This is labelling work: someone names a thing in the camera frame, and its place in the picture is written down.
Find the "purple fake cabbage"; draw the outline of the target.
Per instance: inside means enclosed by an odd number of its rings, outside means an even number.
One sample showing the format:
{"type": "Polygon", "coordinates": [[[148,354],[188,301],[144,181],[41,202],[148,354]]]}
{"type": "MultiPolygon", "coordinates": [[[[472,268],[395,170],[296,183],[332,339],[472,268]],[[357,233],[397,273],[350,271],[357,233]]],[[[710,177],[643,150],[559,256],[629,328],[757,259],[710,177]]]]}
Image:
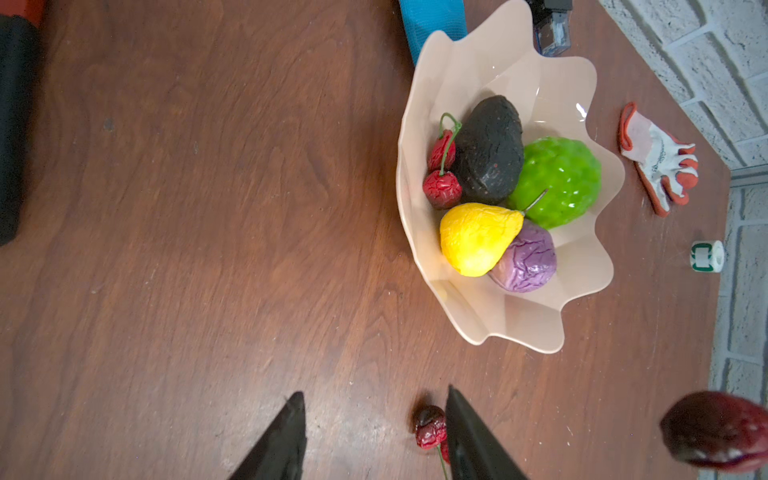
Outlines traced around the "purple fake cabbage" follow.
{"type": "Polygon", "coordinates": [[[557,257],[551,234],[525,220],[521,231],[488,276],[507,292],[529,293],[546,285],[556,270],[557,257]]]}

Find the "red cherry pair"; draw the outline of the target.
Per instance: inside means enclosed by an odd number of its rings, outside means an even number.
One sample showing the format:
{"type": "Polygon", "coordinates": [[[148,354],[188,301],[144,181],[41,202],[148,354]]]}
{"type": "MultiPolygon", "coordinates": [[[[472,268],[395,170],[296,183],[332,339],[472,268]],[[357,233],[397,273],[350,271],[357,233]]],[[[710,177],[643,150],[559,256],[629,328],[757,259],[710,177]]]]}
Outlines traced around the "red cherry pair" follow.
{"type": "Polygon", "coordinates": [[[451,167],[456,159],[455,137],[462,124],[451,113],[445,112],[440,117],[440,136],[435,141],[427,158],[428,173],[422,189],[436,210],[446,210],[456,206],[462,196],[462,187],[451,167]]]}
{"type": "Polygon", "coordinates": [[[691,393],[660,421],[663,443],[677,461],[743,473],[767,465],[767,409],[718,391],[691,393]]]}
{"type": "Polygon", "coordinates": [[[444,410],[435,405],[419,407],[413,415],[413,431],[416,445],[420,449],[438,452],[443,478],[448,480],[450,452],[444,410]]]}

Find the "yellow fake pear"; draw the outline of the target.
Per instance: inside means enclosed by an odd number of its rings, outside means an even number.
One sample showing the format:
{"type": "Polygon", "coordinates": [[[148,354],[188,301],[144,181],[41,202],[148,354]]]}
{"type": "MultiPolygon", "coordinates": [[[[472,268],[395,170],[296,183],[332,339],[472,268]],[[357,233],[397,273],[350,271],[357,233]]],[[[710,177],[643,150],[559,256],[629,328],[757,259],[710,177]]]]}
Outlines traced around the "yellow fake pear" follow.
{"type": "Polygon", "coordinates": [[[522,211],[482,203],[451,208],[439,224],[443,256],[461,276],[477,278],[487,274],[519,235],[527,212],[547,193],[545,189],[522,211]]]}

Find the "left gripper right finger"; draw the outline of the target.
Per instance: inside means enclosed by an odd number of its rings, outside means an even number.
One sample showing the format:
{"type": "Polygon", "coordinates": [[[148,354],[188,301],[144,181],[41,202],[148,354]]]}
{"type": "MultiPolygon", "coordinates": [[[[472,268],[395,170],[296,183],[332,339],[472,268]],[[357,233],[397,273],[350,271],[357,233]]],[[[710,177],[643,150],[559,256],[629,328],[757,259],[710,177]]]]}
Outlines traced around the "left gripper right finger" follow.
{"type": "Polygon", "coordinates": [[[448,389],[445,413],[453,479],[528,479],[469,401],[453,385],[448,389]]]}

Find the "dark fake avocado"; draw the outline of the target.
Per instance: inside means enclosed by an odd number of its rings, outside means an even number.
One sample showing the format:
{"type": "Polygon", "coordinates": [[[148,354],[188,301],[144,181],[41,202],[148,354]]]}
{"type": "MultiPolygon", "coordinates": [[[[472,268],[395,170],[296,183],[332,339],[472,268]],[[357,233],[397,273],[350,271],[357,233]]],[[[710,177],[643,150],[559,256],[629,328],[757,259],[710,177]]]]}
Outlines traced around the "dark fake avocado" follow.
{"type": "Polygon", "coordinates": [[[516,188],[523,164],[522,123],[504,96],[480,101],[455,140],[451,171],[462,187],[464,202],[497,205],[516,188]]]}

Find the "green bumpy fake fruit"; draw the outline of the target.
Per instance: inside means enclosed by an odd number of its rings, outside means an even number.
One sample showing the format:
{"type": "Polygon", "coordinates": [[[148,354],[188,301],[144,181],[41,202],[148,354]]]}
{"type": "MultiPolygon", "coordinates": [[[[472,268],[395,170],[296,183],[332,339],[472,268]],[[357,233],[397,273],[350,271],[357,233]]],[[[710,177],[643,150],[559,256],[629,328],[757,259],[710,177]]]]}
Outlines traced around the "green bumpy fake fruit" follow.
{"type": "Polygon", "coordinates": [[[584,215],[601,190],[601,164],[581,141],[543,137],[524,147],[518,184],[507,198],[513,210],[544,229],[566,225],[584,215]]]}

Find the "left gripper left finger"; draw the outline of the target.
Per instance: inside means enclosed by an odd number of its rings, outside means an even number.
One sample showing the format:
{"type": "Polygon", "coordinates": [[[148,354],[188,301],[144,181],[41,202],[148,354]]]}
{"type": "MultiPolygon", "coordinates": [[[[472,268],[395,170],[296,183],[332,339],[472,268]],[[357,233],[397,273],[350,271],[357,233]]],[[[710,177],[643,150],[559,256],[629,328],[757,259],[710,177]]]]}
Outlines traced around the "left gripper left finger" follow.
{"type": "Polygon", "coordinates": [[[299,480],[303,475],[306,446],[304,394],[296,391],[230,475],[230,479],[299,480]]]}

